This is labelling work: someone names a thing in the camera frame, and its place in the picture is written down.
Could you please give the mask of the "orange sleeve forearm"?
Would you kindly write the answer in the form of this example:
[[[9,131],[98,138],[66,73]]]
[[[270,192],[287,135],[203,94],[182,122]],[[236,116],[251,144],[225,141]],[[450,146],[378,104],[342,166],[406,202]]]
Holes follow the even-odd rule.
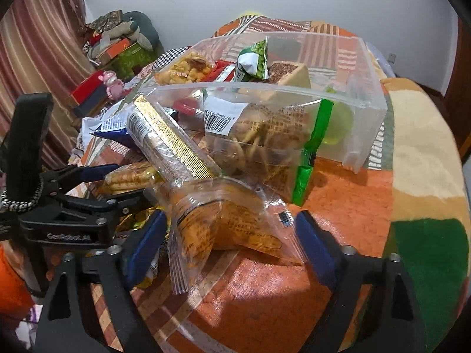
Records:
[[[1,247],[1,317],[23,319],[34,302],[23,279],[14,271]]]

